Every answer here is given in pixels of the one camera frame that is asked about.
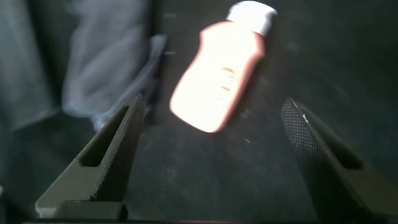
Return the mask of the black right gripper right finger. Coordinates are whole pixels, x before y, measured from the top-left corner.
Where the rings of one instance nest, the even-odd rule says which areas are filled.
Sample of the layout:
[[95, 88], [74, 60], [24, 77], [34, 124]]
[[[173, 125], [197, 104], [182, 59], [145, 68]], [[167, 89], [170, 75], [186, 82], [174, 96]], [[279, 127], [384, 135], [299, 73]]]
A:
[[281, 117], [322, 223], [397, 222], [397, 187], [343, 138], [292, 98]]

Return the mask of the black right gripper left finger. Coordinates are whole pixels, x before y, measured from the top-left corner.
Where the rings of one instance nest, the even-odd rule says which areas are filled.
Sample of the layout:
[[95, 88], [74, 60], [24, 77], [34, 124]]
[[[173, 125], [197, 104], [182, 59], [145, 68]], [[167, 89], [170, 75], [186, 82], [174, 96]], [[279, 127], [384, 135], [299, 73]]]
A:
[[123, 202], [144, 122], [141, 95], [95, 134], [35, 203], [43, 219], [125, 220]]

